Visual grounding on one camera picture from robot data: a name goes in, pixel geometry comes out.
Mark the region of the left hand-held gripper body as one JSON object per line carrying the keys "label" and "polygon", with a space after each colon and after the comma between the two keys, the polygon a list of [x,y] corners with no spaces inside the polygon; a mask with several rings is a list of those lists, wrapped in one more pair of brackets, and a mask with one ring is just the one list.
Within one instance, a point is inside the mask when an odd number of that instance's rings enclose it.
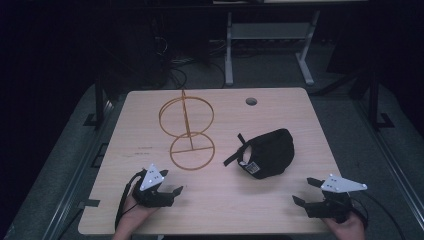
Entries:
{"label": "left hand-held gripper body", "polygon": [[148,169],[142,171],[141,179],[136,183],[132,196],[136,202],[147,208],[171,207],[174,198],[170,193],[162,193],[158,188],[165,177],[161,176],[155,164],[151,164]]}

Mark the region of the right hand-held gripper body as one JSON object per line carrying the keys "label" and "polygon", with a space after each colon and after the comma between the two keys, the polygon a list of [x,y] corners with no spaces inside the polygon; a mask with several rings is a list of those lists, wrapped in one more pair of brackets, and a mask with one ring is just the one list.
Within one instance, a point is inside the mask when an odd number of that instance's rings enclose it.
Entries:
{"label": "right hand-held gripper body", "polygon": [[324,196],[322,202],[306,203],[304,208],[309,218],[333,218],[337,223],[347,220],[348,214],[355,213],[363,223],[368,222],[364,216],[353,205],[350,192],[364,191],[368,186],[341,176],[330,174],[323,185],[319,188]]}

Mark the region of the gold wire hat stand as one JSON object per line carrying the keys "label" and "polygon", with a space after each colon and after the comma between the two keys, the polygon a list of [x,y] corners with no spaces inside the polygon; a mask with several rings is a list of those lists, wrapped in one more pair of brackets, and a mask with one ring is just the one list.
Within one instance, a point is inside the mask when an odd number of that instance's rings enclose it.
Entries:
{"label": "gold wire hat stand", "polygon": [[169,157],[175,166],[195,171],[212,161],[216,146],[208,130],[214,120],[213,106],[204,98],[188,95],[185,90],[161,106],[158,123],[172,138]]}

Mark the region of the black cap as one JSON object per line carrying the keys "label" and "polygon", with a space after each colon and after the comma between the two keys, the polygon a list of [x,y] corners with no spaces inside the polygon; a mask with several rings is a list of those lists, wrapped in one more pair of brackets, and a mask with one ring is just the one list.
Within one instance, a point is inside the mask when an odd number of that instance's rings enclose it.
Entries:
{"label": "black cap", "polygon": [[277,129],[254,137],[248,141],[241,133],[238,139],[242,145],[228,157],[224,166],[236,161],[255,179],[265,179],[282,174],[295,156],[294,142],[287,129]]}

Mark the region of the person's left hand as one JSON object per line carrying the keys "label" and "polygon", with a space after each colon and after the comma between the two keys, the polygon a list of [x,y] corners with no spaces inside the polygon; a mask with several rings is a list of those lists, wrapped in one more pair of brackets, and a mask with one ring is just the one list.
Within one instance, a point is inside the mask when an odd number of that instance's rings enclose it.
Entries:
{"label": "person's left hand", "polygon": [[140,228],[156,211],[157,208],[146,208],[138,205],[132,196],[128,196],[124,204],[124,214],[119,222],[119,229],[131,234]]}

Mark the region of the person's right hand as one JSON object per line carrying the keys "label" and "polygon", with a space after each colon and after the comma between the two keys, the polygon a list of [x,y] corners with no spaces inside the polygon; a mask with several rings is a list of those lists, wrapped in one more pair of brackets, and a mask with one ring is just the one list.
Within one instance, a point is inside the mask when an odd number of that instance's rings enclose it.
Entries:
{"label": "person's right hand", "polygon": [[337,240],[365,240],[365,228],[361,219],[353,212],[343,223],[332,218],[322,218],[324,224],[335,235]]}

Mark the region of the black metal stand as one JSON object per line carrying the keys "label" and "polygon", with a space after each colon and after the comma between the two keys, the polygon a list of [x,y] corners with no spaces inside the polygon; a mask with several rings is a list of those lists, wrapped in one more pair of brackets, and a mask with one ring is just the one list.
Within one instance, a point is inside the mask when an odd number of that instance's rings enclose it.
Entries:
{"label": "black metal stand", "polygon": [[94,84],[95,93],[95,112],[87,115],[84,126],[100,129],[105,118],[108,98],[105,91],[105,78],[97,77]]}
{"label": "black metal stand", "polygon": [[378,110],[379,80],[376,72],[371,68],[360,68],[353,74],[353,80],[349,97],[353,100],[361,100],[368,95],[366,116],[373,129],[379,131],[382,128],[393,128],[394,124],[389,116]]}

